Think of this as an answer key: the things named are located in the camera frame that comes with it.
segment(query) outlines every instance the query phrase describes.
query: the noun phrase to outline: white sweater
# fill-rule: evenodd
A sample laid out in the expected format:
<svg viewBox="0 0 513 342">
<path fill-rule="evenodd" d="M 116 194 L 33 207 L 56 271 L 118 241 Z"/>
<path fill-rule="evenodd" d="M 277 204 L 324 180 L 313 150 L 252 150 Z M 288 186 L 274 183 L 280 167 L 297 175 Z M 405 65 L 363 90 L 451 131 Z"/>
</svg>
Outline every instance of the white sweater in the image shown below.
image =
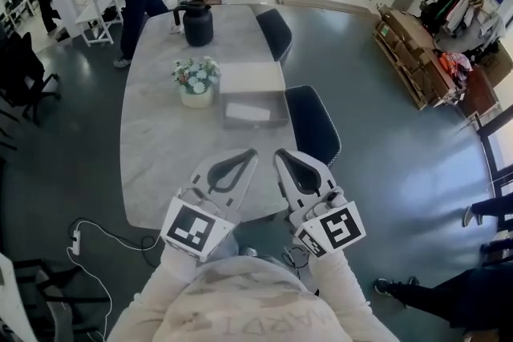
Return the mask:
<svg viewBox="0 0 513 342">
<path fill-rule="evenodd" d="M 237 256 L 197 268 L 166 246 L 108 342 L 398 342 L 373 315 L 340 251 L 309 261 L 320 297 L 291 272 Z"/>
</svg>

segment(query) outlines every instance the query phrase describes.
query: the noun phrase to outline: gray floor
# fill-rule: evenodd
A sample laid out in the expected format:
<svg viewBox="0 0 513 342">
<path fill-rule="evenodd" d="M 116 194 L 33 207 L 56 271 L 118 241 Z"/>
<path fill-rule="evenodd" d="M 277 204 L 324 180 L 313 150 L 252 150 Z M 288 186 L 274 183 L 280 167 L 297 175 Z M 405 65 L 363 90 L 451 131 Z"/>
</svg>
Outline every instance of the gray floor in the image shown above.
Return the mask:
<svg viewBox="0 0 513 342">
<path fill-rule="evenodd" d="M 463 208 L 491 195 L 477 135 L 460 130 L 464 119 L 451 107 L 416 110 L 374 43 L 371 20 L 327 10 L 280 12 L 295 38 L 284 66 L 287 86 L 314 86 L 341 136 L 332 171 L 356 201 L 368 233 L 346 255 L 374 311 L 401 341 L 461 340 L 461 331 L 443 321 L 374 295 L 371 284 L 377 277 L 415 274 L 433 286 L 479 262 L 479 245 L 492 238 L 495 222 L 461 228 Z M 40 129 L 10 125 L 20 148 L 5 154 L 2 186 L 4 242 L 12 259 L 42 257 L 69 267 L 67 227 L 79 216 L 135 241 L 150 232 L 130 227 L 124 215 L 119 121 L 127 72 L 110 66 L 116 54 L 115 46 L 87 48 L 81 38 L 41 53 L 46 69 L 62 77 L 63 99 L 41 107 Z M 276 256 L 290 241 L 279 218 L 238 233 L 242 244 Z M 156 262 L 159 249 L 149 254 Z M 91 227 L 83 228 L 79 260 L 114 298 L 110 327 L 151 268 L 140 252 Z M 86 276 L 71 288 L 102 294 Z M 106 310 L 88 311 L 98 323 Z"/>
</svg>

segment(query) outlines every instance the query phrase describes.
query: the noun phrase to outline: power strip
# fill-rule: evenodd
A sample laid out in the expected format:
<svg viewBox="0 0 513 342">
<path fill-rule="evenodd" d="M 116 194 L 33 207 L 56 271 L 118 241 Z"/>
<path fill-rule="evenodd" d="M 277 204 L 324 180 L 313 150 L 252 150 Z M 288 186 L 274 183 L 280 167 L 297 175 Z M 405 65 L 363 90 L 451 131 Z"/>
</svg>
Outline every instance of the power strip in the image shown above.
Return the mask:
<svg viewBox="0 0 513 342">
<path fill-rule="evenodd" d="M 73 231 L 73 245 L 71 246 L 71 252 L 74 255 L 80 255 L 80 231 Z"/>
</svg>

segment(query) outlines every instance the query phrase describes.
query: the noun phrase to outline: marble table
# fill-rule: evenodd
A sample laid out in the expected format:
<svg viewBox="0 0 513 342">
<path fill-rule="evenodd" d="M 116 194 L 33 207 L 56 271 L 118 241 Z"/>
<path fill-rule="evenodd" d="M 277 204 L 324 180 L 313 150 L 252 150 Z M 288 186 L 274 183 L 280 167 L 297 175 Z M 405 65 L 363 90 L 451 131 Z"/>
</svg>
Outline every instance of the marble table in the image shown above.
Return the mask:
<svg viewBox="0 0 513 342">
<path fill-rule="evenodd" d="M 223 127 L 219 107 L 183 106 L 173 82 L 175 60 L 205 55 L 219 63 L 271 62 L 273 57 L 248 6 L 213 6 L 214 39 L 191 47 L 169 34 L 172 14 L 150 18 L 132 60 L 123 101 L 120 166 L 123 200 L 130 225 L 160 229 L 176 191 L 210 155 L 254 148 L 259 163 L 240 208 L 242 221 L 287 208 L 277 185 L 273 153 L 296 149 L 292 124 L 258 130 Z"/>
</svg>

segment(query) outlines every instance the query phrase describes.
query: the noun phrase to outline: white pot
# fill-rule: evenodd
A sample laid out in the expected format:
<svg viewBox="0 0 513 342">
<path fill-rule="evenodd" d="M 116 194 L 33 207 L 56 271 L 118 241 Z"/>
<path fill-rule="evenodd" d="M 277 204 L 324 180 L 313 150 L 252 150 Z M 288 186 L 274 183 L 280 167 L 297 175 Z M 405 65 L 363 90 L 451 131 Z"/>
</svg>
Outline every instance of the white pot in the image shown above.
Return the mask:
<svg viewBox="0 0 513 342">
<path fill-rule="evenodd" d="M 183 88 L 180 88 L 180 97 L 182 98 L 182 103 L 186 107 L 205 108 L 212 104 L 212 100 L 214 99 L 214 91 L 213 87 L 210 86 L 201 95 L 191 95 Z"/>
</svg>

